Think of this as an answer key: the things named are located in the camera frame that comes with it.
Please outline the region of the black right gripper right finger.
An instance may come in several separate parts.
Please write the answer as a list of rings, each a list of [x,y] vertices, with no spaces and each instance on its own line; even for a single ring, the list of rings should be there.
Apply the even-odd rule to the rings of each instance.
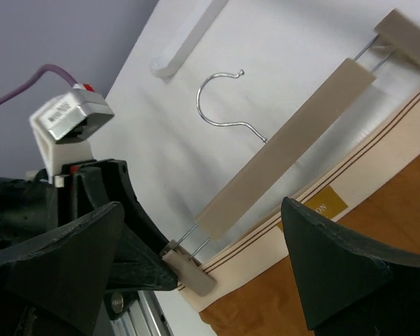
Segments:
[[[420,254],[386,245],[286,197],[281,219],[315,335],[420,335]]]

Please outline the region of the brown boxer underwear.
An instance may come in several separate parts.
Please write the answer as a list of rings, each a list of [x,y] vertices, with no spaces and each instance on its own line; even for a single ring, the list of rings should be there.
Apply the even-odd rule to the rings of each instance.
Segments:
[[[352,230],[420,253],[420,91],[296,197]],[[217,335],[308,334],[278,211],[203,269],[217,281],[210,294],[178,292]]]

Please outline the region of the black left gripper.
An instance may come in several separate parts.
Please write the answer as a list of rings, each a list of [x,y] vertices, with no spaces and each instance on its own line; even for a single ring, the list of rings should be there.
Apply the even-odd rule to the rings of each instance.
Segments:
[[[86,188],[99,185],[91,162],[66,164],[56,183],[41,169],[30,179],[0,177],[0,250],[54,230],[91,212]]]

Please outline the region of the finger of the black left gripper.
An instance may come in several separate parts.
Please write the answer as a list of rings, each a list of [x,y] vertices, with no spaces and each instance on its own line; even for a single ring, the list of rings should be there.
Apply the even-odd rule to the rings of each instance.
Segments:
[[[73,165],[73,213],[80,217],[109,202],[122,204],[125,217],[106,286],[107,291],[172,291],[178,276],[160,257],[168,244],[137,200],[124,160]]]

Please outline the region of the wooden clip hanger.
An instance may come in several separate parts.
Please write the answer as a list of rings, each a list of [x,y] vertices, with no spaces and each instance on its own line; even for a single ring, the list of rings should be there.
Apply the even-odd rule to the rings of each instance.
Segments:
[[[374,28],[380,41],[420,67],[420,26],[392,10]],[[235,175],[196,217],[210,237],[222,237],[375,81],[378,66],[368,70],[346,58],[310,98]]]

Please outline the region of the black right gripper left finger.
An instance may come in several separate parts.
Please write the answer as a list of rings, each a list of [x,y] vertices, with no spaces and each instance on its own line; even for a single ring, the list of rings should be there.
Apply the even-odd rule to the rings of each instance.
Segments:
[[[0,335],[91,335],[123,224],[111,202],[0,250]]]

